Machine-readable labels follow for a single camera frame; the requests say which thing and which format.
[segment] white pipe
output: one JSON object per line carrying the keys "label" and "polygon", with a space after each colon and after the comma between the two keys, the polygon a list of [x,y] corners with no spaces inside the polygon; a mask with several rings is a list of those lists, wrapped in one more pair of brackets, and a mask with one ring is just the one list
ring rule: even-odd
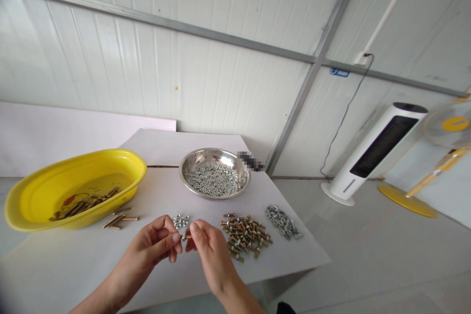
{"label": "white pipe", "polygon": [[371,49],[374,41],[378,37],[379,32],[383,29],[384,24],[388,20],[388,17],[391,15],[391,12],[393,11],[393,9],[396,6],[397,2],[398,2],[398,0],[391,0],[391,2],[389,3],[388,8],[386,9],[386,11],[383,14],[383,17],[379,21],[378,25],[376,26],[376,29],[374,30],[373,34],[371,35],[371,38],[369,39],[368,43],[366,44],[364,52],[369,52],[369,50]]}

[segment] hand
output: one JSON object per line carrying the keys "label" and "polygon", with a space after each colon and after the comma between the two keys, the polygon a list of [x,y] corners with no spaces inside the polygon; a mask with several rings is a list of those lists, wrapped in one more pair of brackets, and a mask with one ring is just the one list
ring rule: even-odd
{"label": "hand", "polygon": [[185,251],[198,250],[209,288],[221,300],[236,284],[242,283],[229,255],[224,235],[203,220],[191,223],[190,232],[191,239]]}
{"label": "hand", "polygon": [[161,216],[139,231],[129,248],[105,280],[111,303],[125,306],[151,274],[168,257],[171,263],[182,253],[181,236],[172,219]]}

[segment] yellow fan hub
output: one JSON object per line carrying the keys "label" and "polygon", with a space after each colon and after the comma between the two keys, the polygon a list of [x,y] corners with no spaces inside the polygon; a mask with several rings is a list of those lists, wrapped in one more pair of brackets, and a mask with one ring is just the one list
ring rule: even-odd
{"label": "yellow fan hub", "polygon": [[461,131],[466,129],[470,125],[470,121],[466,117],[452,117],[446,119],[442,123],[442,128],[445,131]]}

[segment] metal ceiling beam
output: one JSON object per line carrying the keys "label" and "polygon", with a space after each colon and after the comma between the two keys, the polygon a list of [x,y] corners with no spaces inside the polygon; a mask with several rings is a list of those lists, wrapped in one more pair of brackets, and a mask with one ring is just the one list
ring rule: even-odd
{"label": "metal ceiling beam", "polygon": [[[340,61],[328,60],[328,59],[325,59],[322,62],[322,66],[327,66],[327,67],[336,68],[340,70],[346,70],[346,71],[350,71],[359,75],[364,75],[366,72],[365,68],[355,66],[355,65],[345,64]],[[470,96],[470,94],[466,92],[452,90],[449,88],[440,87],[440,86],[432,85],[425,82],[415,81],[409,78],[402,78],[401,76],[386,74],[380,71],[369,70],[368,77],[382,79],[382,80],[394,82],[394,83],[400,83],[406,86],[421,88],[427,91],[443,93],[449,96],[455,96],[459,98],[467,98]]]}
{"label": "metal ceiling beam", "polygon": [[326,29],[322,34],[322,37],[314,54],[314,56],[316,57],[316,62],[312,64],[308,70],[308,73],[306,75],[306,78],[304,79],[296,101],[294,102],[294,106],[291,110],[291,113],[289,114],[285,128],[283,129],[280,139],[278,140],[272,158],[268,163],[266,169],[268,175],[272,175],[273,171],[275,170],[276,163],[280,159],[281,153],[283,152],[283,148],[285,147],[286,142],[288,141],[289,134],[291,133],[291,130],[293,129],[294,124],[296,123],[296,120],[299,117],[299,113],[301,112],[304,102],[306,101],[309,90],[311,89],[314,83],[315,77],[317,76],[317,73],[319,72],[319,69],[322,66],[322,62],[325,60],[325,56],[327,54],[329,46],[332,43],[332,40],[334,39],[335,32],[339,28],[340,22],[342,21],[342,17],[348,7],[349,2],[350,0],[337,0],[334,5],[334,9],[330,14]]}
{"label": "metal ceiling beam", "polygon": [[225,34],[212,29],[190,25],[184,22],[171,20],[165,17],[152,15],[147,12],[133,10],[127,7],[113,5],[99,0],[53,0],[65,3],[67,5],[79,6],[93,11],[99,11],[108,15],[119,16],[133,21],[139,21],[162,28],[172,29],[178,32],[192,34],[198,37],[212,39],[218,42],[232,44],[239,47],[253,49],[259,52],[265,52],[288,59],[314,63],[314,56],[300,52],[294,52],[288,49],[275,47],[269,44],[256,42],[230,34]]}

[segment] fingernail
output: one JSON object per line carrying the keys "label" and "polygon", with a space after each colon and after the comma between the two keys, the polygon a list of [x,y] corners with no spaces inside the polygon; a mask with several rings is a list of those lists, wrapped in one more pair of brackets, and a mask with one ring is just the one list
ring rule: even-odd
{"label": "fingernail", "polygon": [[175,233],[173,236],[172,236],[172,240],[173,240],[173,243],[174,244],[177,244],[178,241],[182,238],[182,236],[180,235],[180,233]]}

